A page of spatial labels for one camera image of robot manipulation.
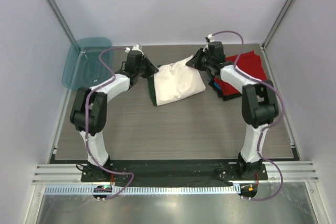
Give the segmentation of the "white and green t-shirt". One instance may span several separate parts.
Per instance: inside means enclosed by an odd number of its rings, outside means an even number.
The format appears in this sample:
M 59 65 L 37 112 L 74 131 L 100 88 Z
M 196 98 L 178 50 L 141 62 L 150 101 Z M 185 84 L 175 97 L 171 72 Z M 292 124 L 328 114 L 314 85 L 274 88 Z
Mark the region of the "white and green t-shirt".
M 175 63 L 161 65 L 159 71 L 147 79 L 154 106 L 180 101 L 205 91 L 199 71 L 186 65 L 192 58 L 191 55 Z

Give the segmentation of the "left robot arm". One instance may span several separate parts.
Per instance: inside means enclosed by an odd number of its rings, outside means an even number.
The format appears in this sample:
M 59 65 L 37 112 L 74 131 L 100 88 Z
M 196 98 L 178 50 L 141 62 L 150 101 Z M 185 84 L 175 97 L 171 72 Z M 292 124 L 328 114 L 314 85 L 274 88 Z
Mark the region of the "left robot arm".
M 132 48 L 125 48 L 127 59 L 120 70 L 114 72 L 102 60 L 103 54 L 112 50 L 107 49 L 99 55 L 100 62 L 111 72 L 112 77 L 96 86 L 79 88 L 70 114 L 71 124 L 84 140 L 88 166 L 102 182 L 107 181 L 113 172 L 103 139 L 108 102 L 131 89 L 140 78 L 147 79 L 159 71 L 137 44 Z

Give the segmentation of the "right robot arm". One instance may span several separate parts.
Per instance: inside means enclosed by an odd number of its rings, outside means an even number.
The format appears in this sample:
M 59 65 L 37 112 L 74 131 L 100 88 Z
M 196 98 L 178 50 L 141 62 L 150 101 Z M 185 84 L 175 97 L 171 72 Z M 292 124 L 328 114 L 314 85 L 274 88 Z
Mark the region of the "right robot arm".
M 224 46 L 219 41 L 209 41 L 186 65 L 205 71 L 211 77 L 219 77 L 241 94 L 246 134 L 243 148 L 238 154 L 236 171 L 241 179 L 250 179 L 261 169 L 265 137 L 269 126 L 279 114 L 272 82 L 252 77 L 227 61 Z

